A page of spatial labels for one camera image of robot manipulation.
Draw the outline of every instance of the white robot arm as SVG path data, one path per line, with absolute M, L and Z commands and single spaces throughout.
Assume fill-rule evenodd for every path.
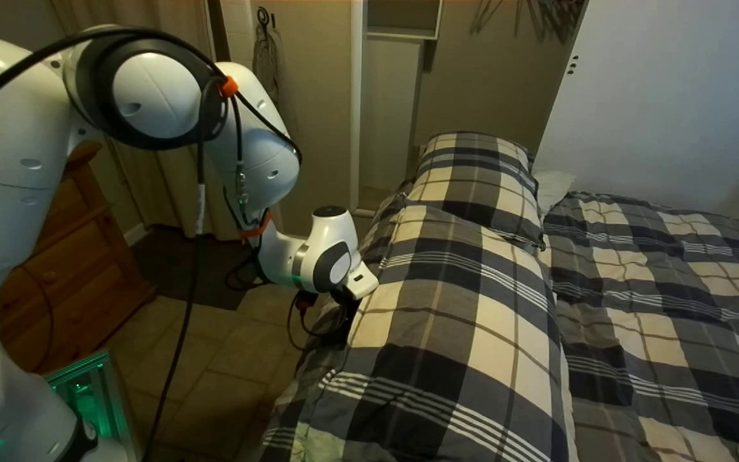
M 66 155 L 86 123 L 142 148 L 206 143 L 231 215 L 271 282 L 307 292 L 346 288 L 355 299 L 376 284 L 344 207 L 317 207 L 307 238 L 285 237 L 270 222 L 270 207 L 292 191 L 301 160 L 245 66 L 212 64 L 153 30 L 89 34 L 81 47 L 2 80 L 25 62 L 25 50 L 0 42 L 0 284 L 34 251 Z M 40 378 L 20 373 L 0 349 L 0 459 L 125 454 L 97 442 Z

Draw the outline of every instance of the white wall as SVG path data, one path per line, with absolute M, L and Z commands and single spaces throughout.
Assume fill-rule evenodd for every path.
M 220 0 L 220 15 L 225 28 L 225 42 L 231 47 L 233 62 L 251 66 L 251 47 L 253 47 L 253 5 L 251 0 Z
M 443 0 L 430 71 L 421 75 L 415 143 L 442 132 L 488 132 L 537 148 L 570 44 L 539 35 L 526 0 L 502 0 L 469 34 L 478 0 Z
M 306 155 L 283 204 L 285 227 L 307 232 L 317 205 L 355 205 L 361 87 L 358 0 L 261 0 L 278 15 L 288 129 Z
M 43 0 L 0 0 L 0 38 L 25 50 L 61 35 L 61 26 Z
M 739 3 L 592 0 L 537 170 L 739 215 Z
M 405 177 L 421 42 L 367 35 L 361 93 L 361 188 L 392 192 Z

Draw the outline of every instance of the wire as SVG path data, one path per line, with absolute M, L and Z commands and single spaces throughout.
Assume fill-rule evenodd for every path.
M 248 214 L 245 214 L 245 205 L 248 205 L 248 195 L 245 195 L 245 191 L 244 191 L 244 186 L 245 186 L 245 175 L 244 175 L 244 136 L 242 136 L 242 110 L 239 110 L 239 100 L 261 120 L 261 123 L 266 123 L 266 129 L 270 132 L 275 132 L 285 143 L 290 143 L 292 148 L 294 148 L 294 156 L 298 156 L 298 163 L 301 163 L 301 148 L 292 143 L 292 139 L 288 139 L 279 129 L 275 129 L 261 112 L 257 112 L 253 109 L 251 109 L 251 102 L 242 96 L 242 93 L 235 93 L 235 97 L 231 97 L 231 106 L 233 106 L 233 120 L 235 120 L 235 177 L 239 177 L 239 201 L 242 201 L 242 219 L 239 219 L 239 214 L 235 214 L 235 207 L 231 205 L 231 201 L 229 201 L 229 191 L 225 191 L 225 186 L 224 186 L 224 204 L 225 204 L 225 211 L 233 215 L 233 222 L 235 222 L 235 227 L 239 228 L 251 228 L 253 224 L 248 222 Z
M 290 301 L 290 305 L 288 305 L 288 342 L 292 345 L 292 349 L 298 349 L 298 351 L 310 351 L 307 346 L 301 346 L 298 342 L 294 342 L 294 336 L 292 336 L 292 308 L 294 308 L 294 299 Z
M 210 83 L 207 87 L 202 87 L 199 106 L 212 106 L 212 97 L 215 97 L 212 89 L 217 89 L 217 83 Z M 176 364 L 183 359 L 183 349 L 184 349 L 193 308 L 195 308 L 195 291 L 197 291 L 197 272 L 199 272 L 202 219 L 206 219 L 206 207 L 207 207 L 207 204 L 206 204 L 206 188 L 207 188 L 206 186 L 206 143 L 202 141 L 195 143 L 195 183 L 197 183 L 197 224 L 195 224 L 195 242 L 193 242 L 186 308 L 184 308 L 184 318 L 183 318 L 183 329 L 180 329 L 180 340 L 176 340 L 175 351 L 171 351 L 167 381 L 165 381 L 165 387 L 161 387 L 161 395 L 160 395 L 160 403 L 156 403 L 153 427 L 152 427 L 152 431 L 149 431 L 149 437 L 144 442 L 142 462 L 149 462 L 149 456 L 152 456 L 152 445 L 153 445 L 160 423 L 161 423 L 167 392 L 170 392 L 171 378 L 176 373 Z
M 34 64 L 54 57 L 61 50 L 76 47 L 81 42 L 93 42 L 93 38 L 102 38 L 102 35 L 147 35 L 147 38 L 165 38 L 170 44 L 184 47 L 186 52 L 193 52 L 195 57 L 199 57 L 217 78 L 224 78 L 224 71 L 215 66 L 215 62 L 210 62 L 206 53 L 199 53 L 195 47 L 190 47 L 186 42 L 170 35 L 165 30 L 153 30 L 153 28 L 93 28 L 93 30 L 81 30 L 75 35 L 65 35 L 58 42 L 50 42 L 36 52 L 31 52 L 25 60 L 15 62 L 12 66 L 8 66 L 0 75 L 0 89 L 12 83 L 17 75 L 24 75 L 25 70 L 31 70 Z
M 235 93 L 235 100 L 242 100 L 242 102 L 245 106 L 245 110 L 248 110 L 251 115 L 257 115 L 278 139 L 283 139 L 288 147 L 292 147 L 298 163 L 303 165 L 303 155 L 301 155 L 298 143 L 294 143 L 285 132 L 279 132 L 278 125 L 271 125 L 242 93 Z
M 307 313 L 301 313 L 301 329 L 307 333 L 307 336 L 329 336 L 331 332 L 315 332 L 315 327 L 312 329 L 307 329 Z
M 257 257 L 257 249 L 251 249 L 239 265 L 233 265 L 233 268 L 225 272 L 224 282 L 225 282 L 229 291 L 253 291 L 253 288 L 261 288 L 261 284 L 263 284 L 263 282 L 244 282 L 244 281 L 239 277 L 239 272 L 242 272 L 245 265 L 251 265 L 253 257 Z

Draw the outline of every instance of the pillow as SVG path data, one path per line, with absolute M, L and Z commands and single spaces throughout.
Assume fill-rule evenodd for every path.
M 405 204 L 437 205 L 505 238 L 542 246 L 537 191 L 521 147 L 485 134 L 442 134 L 424 147 Z

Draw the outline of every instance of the bed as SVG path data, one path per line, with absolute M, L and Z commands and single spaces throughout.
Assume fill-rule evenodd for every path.
M 443 134 L 380 211 L 380 288 L 261 459 L 739 459 L 739 222 L 570 192 Z

